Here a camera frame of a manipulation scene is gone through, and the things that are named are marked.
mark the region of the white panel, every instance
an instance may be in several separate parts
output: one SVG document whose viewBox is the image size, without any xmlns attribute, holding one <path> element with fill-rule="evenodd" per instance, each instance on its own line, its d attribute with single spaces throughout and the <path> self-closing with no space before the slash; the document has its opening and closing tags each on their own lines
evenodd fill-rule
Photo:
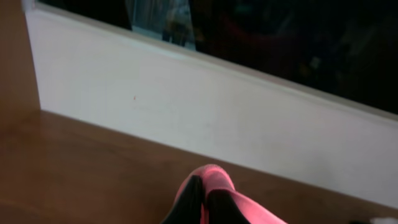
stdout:
<svg viewBox="0 0 398 224">
<path fill-rule="evenodd" d="M 138 35 L 27 21 L 44 110 L 398 208 L 395 121 Z"/>
</svg>

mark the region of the brown wooden panel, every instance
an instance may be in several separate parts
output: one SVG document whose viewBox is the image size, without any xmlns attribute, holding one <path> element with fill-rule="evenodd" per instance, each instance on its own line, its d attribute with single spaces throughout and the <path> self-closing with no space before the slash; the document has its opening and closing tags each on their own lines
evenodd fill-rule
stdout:
<svg viewBox="0 0 398 224">
<path fill-rule="evenodd" d="M 0 132 L 39 109 L 21 1 L 0 0 Z"/>
<path fill-rule="evenodd" d="M 215 163 L 289 223 L 343 224 L 398 211 L 41 112 L 0 138 L 6 223 L 159 223 L 182 180 Z"/>
</svg>

